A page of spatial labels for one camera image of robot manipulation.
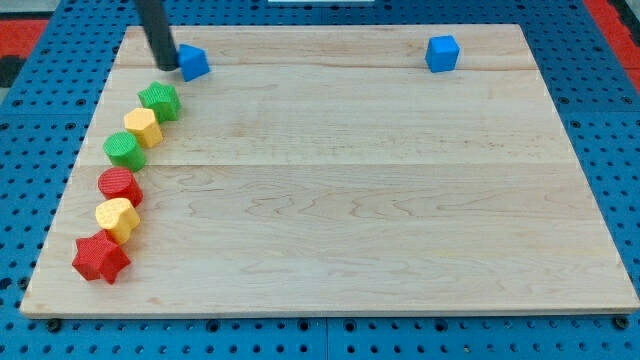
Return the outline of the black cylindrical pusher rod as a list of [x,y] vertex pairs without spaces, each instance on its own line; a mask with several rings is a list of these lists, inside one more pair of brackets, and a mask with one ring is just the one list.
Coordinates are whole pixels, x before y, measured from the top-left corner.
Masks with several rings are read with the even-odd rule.
[[161,71],[178,68],[177,50],[161,0],[134,0],[152,56]]

